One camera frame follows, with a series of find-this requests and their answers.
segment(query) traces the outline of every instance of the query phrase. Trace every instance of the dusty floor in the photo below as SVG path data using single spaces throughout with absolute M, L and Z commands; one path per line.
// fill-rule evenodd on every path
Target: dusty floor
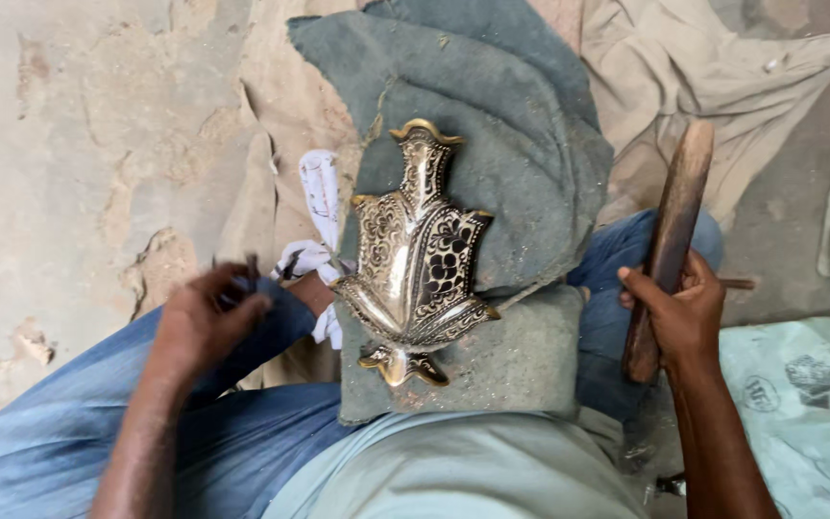
M 830 32 L 830 3 L 797 2 L 779 22 L 759 6 L 784 2 L 712 3 L 746 35 Z M 0 2 L 0 408 L 155 304 L 168 279 L 239 250 L 232 233 L 253 232 L 250 214 L 233 215 L 240 191 L 263 187 L 252 171 L 273 162 L 240 81 L 262 60 L 246 44 L 267 36 L 253 32 L 258 5 Z M 261 100 L 272 111 L 290 95 L 277 85 Z M 341 144 L 284 131 L 305 149 Z M 830 280 L 815 271 L 829 186 L 830 86 L 738 207 L 723 273 L 759 285 L 731 295 L 726 324 L 830 315 Z

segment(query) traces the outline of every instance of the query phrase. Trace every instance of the hand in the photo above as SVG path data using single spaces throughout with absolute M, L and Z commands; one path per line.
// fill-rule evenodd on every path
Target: hand
M 617 276 L 629 291 L 620 294 L 621 305 L 631 309 L 635 297 L 648 308 L 663 367 L 719 367 L 720 321 L 726 288 L 697 251 L 691 249 L 687 253 L 682 289 L 674 296 L 628 267 L 620 268 Z
M 162 310 L 144 377 L 168 377 L 184 389 L 232 351 L 271 308 L 270 299 L 254 294 L 236 308 L 220 311 L 217 297 L 233 288 L 233 276 L 246 272 L 244 265 L 225 263 L 171 295 Z

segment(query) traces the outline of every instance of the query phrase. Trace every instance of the person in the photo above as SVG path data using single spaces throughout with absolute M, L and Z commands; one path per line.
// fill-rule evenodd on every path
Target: person
M 222 311 L 220 294 L 245 287 L 244 267 L 228 264 L 0 411 L 0 516 L 646 517 L 608 447 L 645 390 L 620 370 L 638 298 L 673 390 L 688 515 L 778 517 L 720 371 L 720 231 L 701 213 L 684 289 L 669 296 L 630 268 L 655 216 L 595 231 L 567 276 L 590 290 L 573 421 L 424 413 L 344 427 L 337 384 L 220 396 L 332 300 L 312 275 L 287 289 L 262 282 Z

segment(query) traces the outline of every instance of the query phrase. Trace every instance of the light blue shirt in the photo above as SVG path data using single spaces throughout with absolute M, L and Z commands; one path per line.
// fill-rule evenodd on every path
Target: light blue shirt
M 542 413 L 387 415 L 319 454 L 263 517 L 647 517 L 603 450 L 619 424 L 582 418 L 592 434 Z

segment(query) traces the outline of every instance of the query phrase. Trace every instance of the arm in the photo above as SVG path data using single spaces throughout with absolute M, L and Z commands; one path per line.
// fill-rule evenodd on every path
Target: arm
M 755 463 L 720 369 L 720 320 L 726 290 L 695 251 L 687 256 L 682 290 L 665 294 L 626 267 L 618 276 L 648 307 L 678 415 L 689 517 L 775 518 L 774 500 Z
M 223 360 L 270 301 L 253 295 L 229 312 L 214 300 L 244 267 L 226 264 L 191 281 L 162 311 L 139 384 L 101 476 L 91 517 L 171 517 L 175 430 L 197 377 Z

